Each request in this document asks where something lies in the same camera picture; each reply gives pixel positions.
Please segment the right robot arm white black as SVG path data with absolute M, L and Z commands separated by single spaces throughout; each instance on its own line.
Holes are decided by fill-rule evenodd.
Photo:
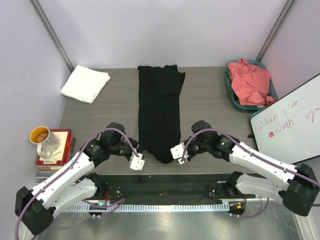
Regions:
M 304 163 L 295 166 L 268 157 L 226 132 L 212 128 L 204 120 L 194 123 L 191 130 L 192 136 L 180 143 L 181 164 L 198 154 L 209 153 L 260 175 L 255 178 L 244 173 L 235 174 L 225 186 L 230 197 L 249 194 L 277 200 L 302 217 L 308 216 L 316 206 L 320 183 L 310 166 Z

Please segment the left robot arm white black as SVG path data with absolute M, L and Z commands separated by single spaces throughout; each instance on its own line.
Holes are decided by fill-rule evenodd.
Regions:
M 88 198 L 102 199 L 107 184 L 91 173 L 110 156 L 126 157 L 132 170 L 145 164 L 140 145 L 128 137 L 124 127 L 111 123 L 95 133 L 60 170 L 31 189 L 20 188 L 15 197 L 16 240 L 33 240 L 44 232 L 54 219 L 72 205 Z

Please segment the black floral t shirt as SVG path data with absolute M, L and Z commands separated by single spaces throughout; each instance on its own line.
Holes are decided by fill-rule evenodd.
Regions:
M 173 161 L 171 148 L 180 143 L 180 94 L 186 74 L 177 65 L 139 66 L 138 141 L 163 164 Z

